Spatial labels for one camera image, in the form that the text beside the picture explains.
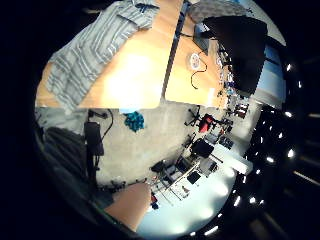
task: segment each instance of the gray plaid shirt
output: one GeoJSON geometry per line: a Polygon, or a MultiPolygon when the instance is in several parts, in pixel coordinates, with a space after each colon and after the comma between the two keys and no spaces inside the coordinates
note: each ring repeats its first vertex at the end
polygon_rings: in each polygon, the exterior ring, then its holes
{"type": "Polygon", "coordinates": [[[47,82],[66,113],[82,102],[103,68],[139,29],[151,28],[159,7],[154,0],[114,2],[50,58],[47,82]]]}

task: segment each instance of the black monitor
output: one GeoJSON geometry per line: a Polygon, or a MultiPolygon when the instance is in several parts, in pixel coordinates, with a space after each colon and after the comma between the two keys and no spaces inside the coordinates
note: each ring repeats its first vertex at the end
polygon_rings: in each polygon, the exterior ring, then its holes
{"type": "Polygon", "coordinates": [[[265,61],[267,24],[245,16],[206,18],[202,37],[216,38],[231,58],[235,88],[254,94],[265,61]]]}
{"type": "Polygon", "coordinates": [[[194,184],[200,177],[200,174],[194,171],[187,177],[187,179],[191,184],[194,184]]]}

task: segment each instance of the gray floor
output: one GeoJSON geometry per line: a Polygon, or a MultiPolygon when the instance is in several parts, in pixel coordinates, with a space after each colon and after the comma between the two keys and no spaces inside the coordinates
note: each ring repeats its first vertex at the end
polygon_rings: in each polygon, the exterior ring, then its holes
{"type": "MultiPolygon", "coordinates": [[[[114,124],[104,139],[105,156],[100,160],[97,181],[100,185],[110,185],[110,181],[135,182],[135,179],[152,177],[149,168],[160,160],[174,161],[182,153],[181,146],[187,135],[196,131],[186,127],[185,121],[192,119],[188,109],[195,105],[161,100],[156,109],[139,112],[145,120],[145,129],[133,132],[125,124],[125,116],[118,109],[112,110],[114,124]]],[[[200,114],[210,113],[221,119],[224,110],[201,107],[200,114]]],[[[101,123],[101,132],[110,124],[110,119],[94,119],[101,123]]]]}

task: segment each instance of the blue cloth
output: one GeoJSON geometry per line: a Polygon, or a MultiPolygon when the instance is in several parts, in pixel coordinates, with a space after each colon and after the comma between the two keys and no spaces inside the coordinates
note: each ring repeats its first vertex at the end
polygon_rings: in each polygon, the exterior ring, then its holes
{"type": "Polygon", "coordinates": [[[144,128],[144,118],[138,112],[125,114],[127,116],[124,124],[128,126],[132,131],[137,132],[139,129],[144,128]]]}

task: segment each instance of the desk surface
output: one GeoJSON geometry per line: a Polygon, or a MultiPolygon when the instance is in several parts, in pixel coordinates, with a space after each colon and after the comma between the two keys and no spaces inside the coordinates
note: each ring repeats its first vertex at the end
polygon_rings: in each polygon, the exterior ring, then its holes
{"type": "MultiPolygon", "coordinates": [[[[160,11],[152,28],[135,33],[104,68],[79,107],[156,108],[170,55],[182,0],[156,0],[160,11]]],[[[36,104],[59,107],[45,87],[51,64],[38,86],[36,104]]]]}
{"type": "MultiPolygon", "coordinates": [[[[193,35],[194,23],[186,16],[182,29],[184,34],[193,35]]],[[[207,107],[225,108],[227,97],[223,93],[217,97],[223,85],[219,83],[220,69],[215,62],[216,41],[210,41],[209,55],[200,54],[200,58],[207,64],[206,72],[194,75],[193,84],[198,87],[194,89],[191,85],[191,75],[195,72],[188,68],[187,61],[192,53],[199,53],[201,49],[193,42],[192,38],[180,36],[177,51],[174,57],[172,70],[165,92],[165,98],[169,101],[184,102],[207,107]]]]}

